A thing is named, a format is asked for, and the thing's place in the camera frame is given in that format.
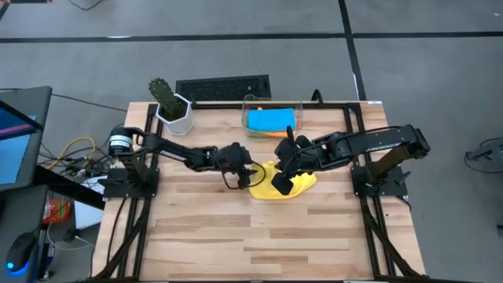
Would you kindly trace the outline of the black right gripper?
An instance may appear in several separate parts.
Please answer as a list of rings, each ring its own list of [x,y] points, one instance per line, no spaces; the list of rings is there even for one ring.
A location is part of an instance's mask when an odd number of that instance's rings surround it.
[[[278,144],[278,169],[282,173],[276,173],[271,184],[281,195],[287,196],[292,191],[294,175],[311,175],[317,168],[318,156],[314,150],[302,151],[310,146],[312,143],[305,136],[284,138]]]

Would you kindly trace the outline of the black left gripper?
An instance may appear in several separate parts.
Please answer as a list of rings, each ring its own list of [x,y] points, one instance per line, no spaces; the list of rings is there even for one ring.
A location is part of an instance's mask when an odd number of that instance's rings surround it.
[[[245,166],[252,164],[252,158],[249,151],[240,143],[234,142],[219,149],[214,154],[214,162],[220,171],[238,171],[239,188],[248,188],[251,185],[251,176],[255,170]]]

